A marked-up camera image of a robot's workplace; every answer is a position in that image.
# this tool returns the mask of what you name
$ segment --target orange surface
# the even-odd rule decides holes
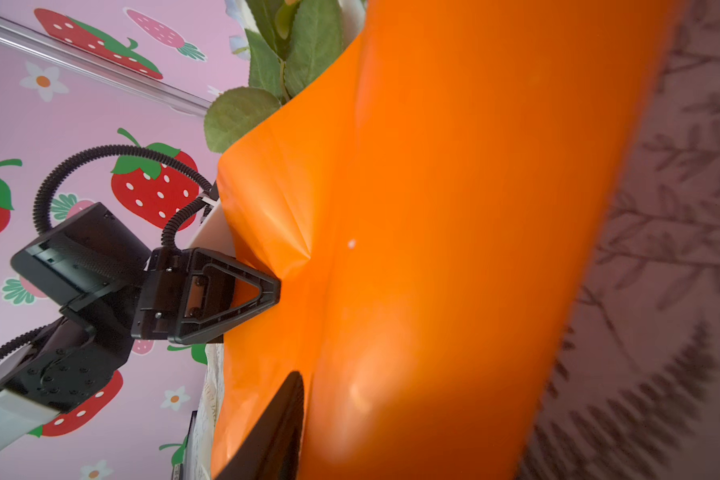
[[[510,478],[675,15],[372,0],[221,158],[238,257],[282,298],[225,335],[214,474],[299,370],[301,480]]]

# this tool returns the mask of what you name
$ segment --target pink strawberry-patterned surface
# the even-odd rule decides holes
[[[248,83],[249,63],[230,50],[230,37],[245,33],[225,14],[224,0],[0,0],[1,17],[47,34],[34,14],[37,8],[88,24],[125,46],[133,39],[138,44],[134,51],[157,66],[163,83],[205,100],[214,100],[217,91]],[[58,25],[66,28],[64,22]]]
[[[122,10],[118,12],[125,24],[133,24]],[[157,46],[170,52],[162,44]],[[169,151],[186,153],[206,178],[216,177],[219,155],[205,145],[201,118],[0,44],[0,162],[21,160],[20,166],[13,162],[0,167],[0,179],[10,189],[13,207],[8,225],[0,230],[0,345],[59,316],[58,305],[20,278],[8,263],[36,236],[31,210],[40,182],[78,151],[102,144],[131,144],[118,134],[121,128],[142,145],[160,143],[173,148]],[[61,222],[100,201],[146,245],[157,246],[160,228],[128,210],[113,194],[111,171],[116,161],[98,160],[72,174],[54,198],[52,221]],[[198,225],[195,219],[179,232],[178,244],[185,245]],[[169,478],[175,449],[159,448],[186,436],[206,366],[199,351],[167,347],[167,342],[137,342],[130,360],[120,368],[123,385],[113,389],[114,398],[103,392],[97,400],[106,405],[86,422],[82,420],[88,412],[75,416],[80,426],[67,426],[69,432],[62,429],[63,435],[52,436],[64,425],[45,426],[17,440],[0,453],[0,479]]]

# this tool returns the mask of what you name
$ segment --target black cable sleeve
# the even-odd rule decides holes
[[[64,179],[69,177],[72,172],[91,161],[98,160],[99,158],[120,155],[131,155],[134,157],[158,161],[194,180],[204,192],[211,192],[212,185],[208,180],[206,180],[206,178],[197,173],[192,167],[184,165],[177,159],[162,154],[161,152],[150,150],[148,148],[137,147],[135,145],[105,145],[102,147],[89,148],[88,150],[81,151],[61,162],[52,172],[50,172],[43,181],[43,184],[40,186],[38,195],[34,199],[34,208],[32,210],[34,227],[38,231],[38,235],[44,234],[51,228],[50,202],[54,199],[54,196]]]
[[[13,340],[9,341],[2,347],[0,347],[0,360],[4,359],[6,356],[10,355],[17,349],[21,348],[24,345],[27,345],[29,342],[31,342],[42,329],[44,329],[44,326],[41,326],[39,328],[36,328],[32,330],[31,332],[26,332],[23,335],[19,335]]]
[[[166,224],[166,227],[163,228],[163,235],[160,238],[160,243],[163,245],[164,248],[169,248],[172,250],[177,250],[176,248],[176,233],[179,231],[179,228],[182,226],[184,222],[186,222],[191,216],[196,214],[200,211],[200,209],[208,205],[205,201],[203,201],[202,196],[195,198],[187,206],[182,208],[181,210],[177,211],[171,218],[168,220],[168,223]]]

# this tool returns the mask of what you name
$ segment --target fern print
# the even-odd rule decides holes
[[[657,478],[670,466],[667,452],[682,447],[700,419],[706,385],[716,369],[709,326],[699,322],[691,340],[632,389],[602,406],[571,411],[571,426],[534,426],[534,440],[518,468],[518,480]]]

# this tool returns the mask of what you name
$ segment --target orange wrapping paper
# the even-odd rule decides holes
[[[299,370],[301,480],[511,477],[674,4],[372,2],[224,153],[282,298],[224,337],[214,475]]]

